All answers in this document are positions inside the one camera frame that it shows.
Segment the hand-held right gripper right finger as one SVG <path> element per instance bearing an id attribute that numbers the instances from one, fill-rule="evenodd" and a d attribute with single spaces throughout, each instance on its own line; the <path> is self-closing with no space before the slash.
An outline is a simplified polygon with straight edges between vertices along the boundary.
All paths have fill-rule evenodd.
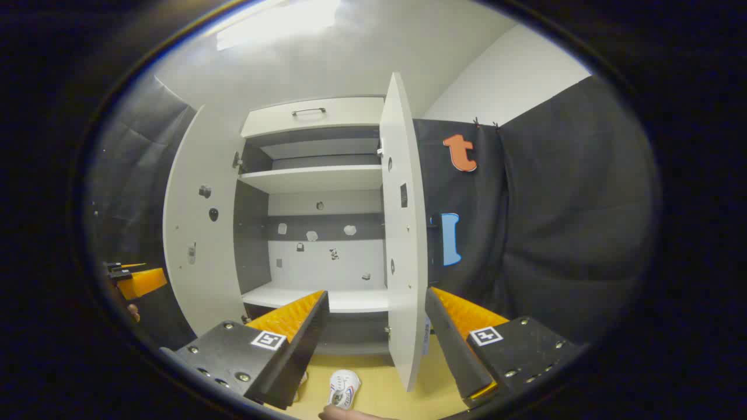
<path id="1" fill-rule="evenodd" d="M 533 317 L 509 320 L 435 287 L 427 290 L 425 309 L 470 409 L 517 401 L 584 353 Z"/>

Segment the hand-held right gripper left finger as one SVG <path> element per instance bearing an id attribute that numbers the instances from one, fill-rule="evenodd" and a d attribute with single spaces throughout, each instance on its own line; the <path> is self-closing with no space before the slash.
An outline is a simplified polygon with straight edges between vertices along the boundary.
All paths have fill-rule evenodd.
<path id="1" fill-rule="evenodd" d="M 161 351 L 221 403 L 284 410 L 294 403 L 328 317 L 328 293 L 317 290 L 248 323 L 221 321 L 179 350 Z"/>

